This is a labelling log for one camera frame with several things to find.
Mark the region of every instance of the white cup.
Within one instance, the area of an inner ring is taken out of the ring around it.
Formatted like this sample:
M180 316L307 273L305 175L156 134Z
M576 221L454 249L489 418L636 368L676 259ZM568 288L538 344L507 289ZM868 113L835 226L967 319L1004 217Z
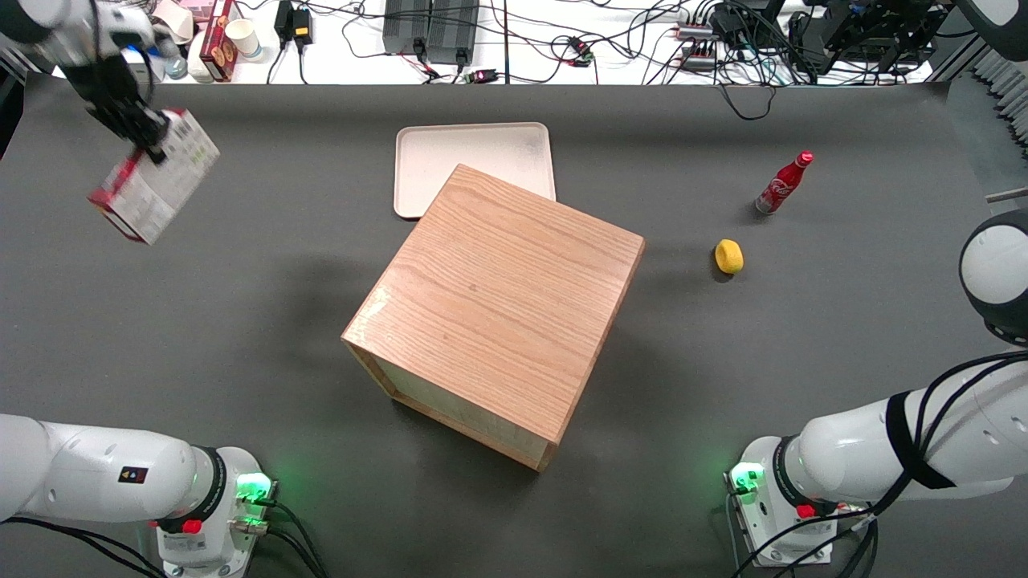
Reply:
M257 39L254 23L246 19L234 20L225 27L225 36L235 44L243 58L255 59L260 56L260 40Z

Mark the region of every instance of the wood grain surface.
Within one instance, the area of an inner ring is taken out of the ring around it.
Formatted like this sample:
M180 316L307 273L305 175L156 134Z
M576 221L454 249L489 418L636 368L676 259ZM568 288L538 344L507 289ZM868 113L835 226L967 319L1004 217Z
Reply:
M559 443L644 247L637 234L457 166L342 339L394 397L374 358Z

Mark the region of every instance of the red button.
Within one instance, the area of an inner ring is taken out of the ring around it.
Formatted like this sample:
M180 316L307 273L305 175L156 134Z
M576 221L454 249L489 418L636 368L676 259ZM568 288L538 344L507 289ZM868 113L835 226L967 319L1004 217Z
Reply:
M808 517L817 515L817 512L814 511L814 507L810 504L800 504L796 507L796 515L800 516L800 519L807 519Z

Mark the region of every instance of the coca-cola bottle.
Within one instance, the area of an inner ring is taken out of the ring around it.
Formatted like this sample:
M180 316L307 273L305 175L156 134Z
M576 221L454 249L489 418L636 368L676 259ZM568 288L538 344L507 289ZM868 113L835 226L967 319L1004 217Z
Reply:
M796 187L800 186L800 180L803 179L803 171L813 160L814 153L805 150L792 164L782 167L781 171L778 171L778 174L771 179L764 192L757 197L757 202L754 204L757 206L757 210L765 215L770 215L777 211L785 198L796 190Z

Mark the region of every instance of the beige tray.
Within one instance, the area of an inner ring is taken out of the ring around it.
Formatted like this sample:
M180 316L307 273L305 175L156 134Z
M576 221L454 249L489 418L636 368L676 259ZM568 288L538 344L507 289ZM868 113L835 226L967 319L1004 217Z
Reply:
M396 214L420 218L457 164L557 200L550 133L539 122L409 127L396 136Z

